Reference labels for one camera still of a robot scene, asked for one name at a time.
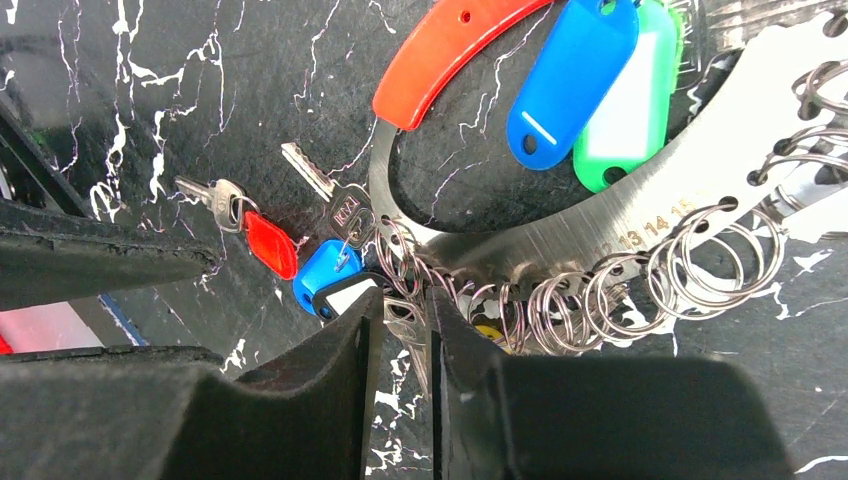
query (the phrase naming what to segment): red key tag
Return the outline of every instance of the red key tag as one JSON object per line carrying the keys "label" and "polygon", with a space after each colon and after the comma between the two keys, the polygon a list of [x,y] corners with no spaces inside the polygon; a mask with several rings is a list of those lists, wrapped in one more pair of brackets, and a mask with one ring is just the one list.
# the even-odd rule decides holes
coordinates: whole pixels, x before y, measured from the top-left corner
{"label": "red key tag", "polygon": [[297,253],[291,238],[254,211],[244,214],[247,245],[262,263],[283,280],[297,275]]}

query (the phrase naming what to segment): orange handle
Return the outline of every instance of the orange handle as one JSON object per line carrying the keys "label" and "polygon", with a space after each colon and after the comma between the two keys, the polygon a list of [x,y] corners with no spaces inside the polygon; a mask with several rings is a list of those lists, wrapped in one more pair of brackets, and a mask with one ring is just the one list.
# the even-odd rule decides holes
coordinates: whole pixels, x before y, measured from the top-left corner
{"label": "orange handle", "polygon": [[374,94],[377,116],[403,130],[471,57],[552,0],[439,0],[400,47]]}

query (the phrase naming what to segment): black key tag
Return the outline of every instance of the black key tag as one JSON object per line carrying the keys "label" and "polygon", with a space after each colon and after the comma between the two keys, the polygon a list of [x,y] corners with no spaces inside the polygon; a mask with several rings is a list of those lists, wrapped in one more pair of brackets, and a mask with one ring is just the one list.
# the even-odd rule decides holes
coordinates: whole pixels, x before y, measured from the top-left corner
{"label": "black key tag", "polygon": [[378,273],[358,273],[317,291],[312,297],[312,306],[315,308],[315,314],[322,320],[333,321],[356,303],[369,288],[390,285],[389,280]]}

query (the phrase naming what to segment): white label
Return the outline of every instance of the white label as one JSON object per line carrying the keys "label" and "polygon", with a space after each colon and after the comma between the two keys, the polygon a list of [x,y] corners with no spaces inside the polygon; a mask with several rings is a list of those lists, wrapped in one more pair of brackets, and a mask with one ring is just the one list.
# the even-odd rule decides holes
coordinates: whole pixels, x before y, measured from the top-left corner
{"label": "white label", "polygon": [[633,56],[589,120],[590,157],[645,156],[656,44],[656,33],[639,35]]}
{"label": "white label", "polygon": [[332,307],[337,314],[341,315],[350,308],[351,305],[356,303],[356,300],[365,293],[365,290],[376,286],[377,283],[371,279],[355,283],[344,290],[340,290],[332,295],[327,295],[327,305]]}

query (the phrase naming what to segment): blue key tag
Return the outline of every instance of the blue key tag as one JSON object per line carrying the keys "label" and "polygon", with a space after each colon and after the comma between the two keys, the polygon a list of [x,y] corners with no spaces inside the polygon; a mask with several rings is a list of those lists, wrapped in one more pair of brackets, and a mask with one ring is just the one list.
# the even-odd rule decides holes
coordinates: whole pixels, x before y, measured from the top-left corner
{"label": "blue key tag", "polygon": [[315,315],[312,302],[318,291],[362,270],[362,260],[356,250],[341,240],[327,240],[292,280],[294,298],[304,310]]}
{"label": "blue key tag", "polygon": [[570,0],[509,112],[507,143],[531,170],[560,163],[636,49],[632,0]]}

